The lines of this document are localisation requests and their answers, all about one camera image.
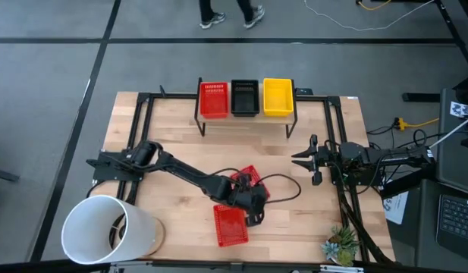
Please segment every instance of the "person's leg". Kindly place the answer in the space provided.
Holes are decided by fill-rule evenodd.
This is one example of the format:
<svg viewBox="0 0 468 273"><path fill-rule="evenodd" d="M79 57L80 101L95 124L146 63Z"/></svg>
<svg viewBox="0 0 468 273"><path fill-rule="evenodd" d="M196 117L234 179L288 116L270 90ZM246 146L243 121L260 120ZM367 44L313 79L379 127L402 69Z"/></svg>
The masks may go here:
<svg viewBox="0 0 468 273"><path fill-rule="evenodd" d="M264 17L265 10L262 5L252 7L250 5L250 0L237 0L237 3L243 12L243 18L246 21L243 25L245 28L250 29L254 27L257 22L261 21L262 17Z"/></svg>
<svg viewBox="0 0 468 273"><path fill-rule="evenodd" d="M199 0L202 23L200 27L204 30L209 29L213 24L221 23L225 20L225 13L218 13L212 10L210 0Z"/></svg>
<svg viewBox="0 0 468 273"><path fill-rule="evenodd" d="M243 12L244 20L250 22L254 18L254 10L250 5L250 0L237 0L237 3Z"/></svg>
<svg viewBox="0 0 468 273"><path fill-rule="evenodd" d="M199 0L200 14L202 15L202 22L208 22L213 18L213 10L210 0Z"/></svg>

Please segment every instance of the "black floor stripe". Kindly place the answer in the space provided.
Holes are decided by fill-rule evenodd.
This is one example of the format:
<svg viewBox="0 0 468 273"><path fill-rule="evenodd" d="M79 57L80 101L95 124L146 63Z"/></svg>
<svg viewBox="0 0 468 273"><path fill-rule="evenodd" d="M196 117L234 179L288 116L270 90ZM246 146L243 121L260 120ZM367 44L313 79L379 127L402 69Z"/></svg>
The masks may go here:
<svg viewBox="0 0 468 273"><path fill-rule="evenodd" d="M109 21L104 32L104 40L109 39L111 36L112 28L114 27L120 5L121 0L115 0L111 11L111 16L109 17ZM99 51L97 52L96 60L94 61L92 72L90 73L90 78L85 90L85 94L82 98L82 102L80 103L74 126L72 127L71 134L68 137L65 151L61 157L61 161L52 184L52 195L50 196L50 200L46 206L46 212L42 223L39 226L39 232L35 240L33 251L30 255L31 262L39 262L42 259L43 251L45 250L46 242L48 240L50 230L52 229L53 220L55 218L55 214L60 203L60 198L65 187L68 172L72 164L72 158L74 157L75 149L77 148L83 122L85 121L87 110L92 99L92 94L94 87L96 86L97 77L99 76L100 67L102 66L102 61L104 60L106 49L107 43L102 43L99 47Z"/></svg>
<svg viewBox="0 0 468 273"><path fill-rule="evenodd" d="M0 44L366 44L366 45L454 45L452 38L0 38Z"/></svg>
<svg viewBox="0 0 468 273"><path fill-rule="evenodd" d="M454 45L452 38L111 38L111 44L445 44Z"/></svg>
<svg viewBox="0 0 468 273"><path fill-rule="evenodd" d="M23 37L0 37L0 44L90 44L100 43L103 38L23 38Z"/></svg>

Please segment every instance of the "small red basket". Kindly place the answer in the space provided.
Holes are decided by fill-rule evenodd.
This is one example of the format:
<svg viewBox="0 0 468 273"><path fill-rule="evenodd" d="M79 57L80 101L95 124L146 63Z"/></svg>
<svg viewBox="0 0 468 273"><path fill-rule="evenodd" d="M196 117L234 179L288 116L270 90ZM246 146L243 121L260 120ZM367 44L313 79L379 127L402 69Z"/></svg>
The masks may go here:
<svg viewBox="0 0 468 273"><path fill-rule="evenodd" d="M242 209L216 205L213 206L213 214L215 216L218 246L233 246L249 241Z"/></svg>
<svg viewBox="0 0 468 273"><path fill-rule="evenodd" d="M261 179L261 177L259 176L259 173L257 173L257 170L254 168L253 165L250 165L250 166L247 166L247 167L243 168L242 170L240 170L240 172L242 172L244 174L250 174L250 186L254 186ZM231 178L234 179L234 180L237 180L239 178L239 173L232 174ZM267 195L267 198L269 199L269 197L271 197L271 194L267 190L267 187L265 186L265 184L262 181L260 181L259 183L264 186L265 194Z"/></svg>
<svg viewBox="0 0 468 273"><path fill-rule="evenodd" d="M226 118L228 114L227 83L200 84L200 114L204 118Z"/></svg>

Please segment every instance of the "black pants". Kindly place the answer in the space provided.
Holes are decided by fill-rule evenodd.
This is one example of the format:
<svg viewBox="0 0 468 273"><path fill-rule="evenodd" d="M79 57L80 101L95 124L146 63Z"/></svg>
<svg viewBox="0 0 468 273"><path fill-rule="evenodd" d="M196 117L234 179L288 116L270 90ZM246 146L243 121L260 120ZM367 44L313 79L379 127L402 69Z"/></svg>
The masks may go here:
<svg viewBox="0 0 468 273"><path fill-rule="evenodd" d="M213 18L213 10L210 5L210 0L200 1L200 13L202 14L202 22L208 22ZM250 0L237 0L240 9L243 12L243 18L246 22L250 22L254 18L254 11L250 6Z"/></svg>

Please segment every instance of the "potted plant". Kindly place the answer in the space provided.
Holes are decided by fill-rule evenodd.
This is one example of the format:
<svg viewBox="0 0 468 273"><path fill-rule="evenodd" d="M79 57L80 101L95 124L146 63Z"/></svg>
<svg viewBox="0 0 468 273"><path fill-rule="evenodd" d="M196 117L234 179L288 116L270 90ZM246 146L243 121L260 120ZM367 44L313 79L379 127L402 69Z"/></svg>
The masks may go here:
<svg viewBox="0 0 468 273"><path fill-rule="evenodd" d="M322 251L327 260L342 266L352 266L358 251L359 242L355 241L355 234L349 227L331 228L333 235L322 244Z"/></svg>

